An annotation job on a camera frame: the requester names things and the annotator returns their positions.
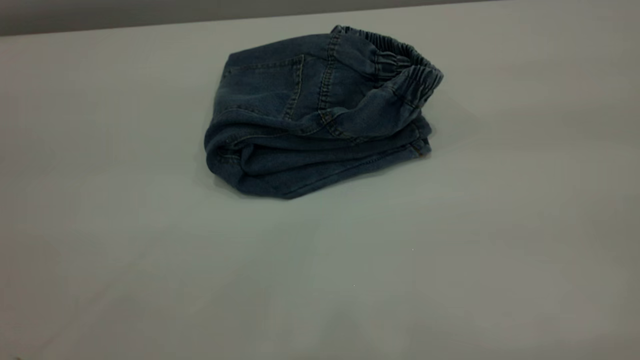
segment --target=denim pants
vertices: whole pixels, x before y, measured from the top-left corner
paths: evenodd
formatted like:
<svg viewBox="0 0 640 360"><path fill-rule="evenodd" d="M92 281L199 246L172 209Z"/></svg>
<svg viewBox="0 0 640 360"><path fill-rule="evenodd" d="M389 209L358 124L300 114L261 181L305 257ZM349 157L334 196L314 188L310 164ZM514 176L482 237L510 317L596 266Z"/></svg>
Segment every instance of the denim pants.
<svg viewBox="0 0 640 360"><path fill-rule="evenodd" d="M231 54L207 166L240 192L292 199L428 153L421 108L442 73L412 46L336 26Z"/></svg>

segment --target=white surface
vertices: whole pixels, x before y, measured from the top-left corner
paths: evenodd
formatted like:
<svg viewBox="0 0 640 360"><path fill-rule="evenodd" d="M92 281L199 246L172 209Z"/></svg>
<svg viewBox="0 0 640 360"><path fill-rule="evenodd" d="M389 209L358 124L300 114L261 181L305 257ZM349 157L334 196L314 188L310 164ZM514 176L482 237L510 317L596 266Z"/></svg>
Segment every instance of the white surface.
<svg viewBox="0 0 640 360"><path fill-rule="evenodd" d="M0 359L638 359L637 1L0 38ZM232 51L335 24L445 73L433 155L292 201L202 137Z"/></svg>

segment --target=back pocket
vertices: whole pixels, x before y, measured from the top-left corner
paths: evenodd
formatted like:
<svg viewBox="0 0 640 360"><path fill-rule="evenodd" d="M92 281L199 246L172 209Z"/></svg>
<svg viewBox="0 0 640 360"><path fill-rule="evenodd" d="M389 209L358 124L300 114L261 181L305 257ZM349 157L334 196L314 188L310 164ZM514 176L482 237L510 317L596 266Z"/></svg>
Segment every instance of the back pocket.
<svg viewBox="0 0 640 360"><path fill-rule="evenodd" d="M290 120L300 96L304 55L276 63L230 67L216 93L215 112L241 109Z"/></svg>

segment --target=jeans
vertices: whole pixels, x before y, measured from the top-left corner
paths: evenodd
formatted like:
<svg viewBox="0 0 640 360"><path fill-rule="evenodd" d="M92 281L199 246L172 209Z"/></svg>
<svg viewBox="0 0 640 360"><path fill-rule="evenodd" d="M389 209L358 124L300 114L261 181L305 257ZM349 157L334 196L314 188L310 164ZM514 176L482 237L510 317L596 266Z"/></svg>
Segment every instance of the jeans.
<svg viewBox="0 0 640 360"><path fill-rule="evenodd" d="M412 46L345 26L231 54L207 166L240 192L292 199L417 158L441 80Z"/></svg>

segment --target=elastic waistband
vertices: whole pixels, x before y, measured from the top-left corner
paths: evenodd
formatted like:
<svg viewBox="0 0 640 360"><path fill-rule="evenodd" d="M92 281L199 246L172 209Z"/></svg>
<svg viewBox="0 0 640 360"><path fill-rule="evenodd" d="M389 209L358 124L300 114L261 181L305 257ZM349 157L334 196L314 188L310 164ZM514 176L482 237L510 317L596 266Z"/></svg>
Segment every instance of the elastic waistband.
<svg viewBox="0 0 640 360"><path fill-rule="evenodd" d="M370 42L378 50L374 59L378 81L388 82L398 95L417 108L442 82L442 72L409 44L349 26L338 25L331 33L354 35Z"/></svg>

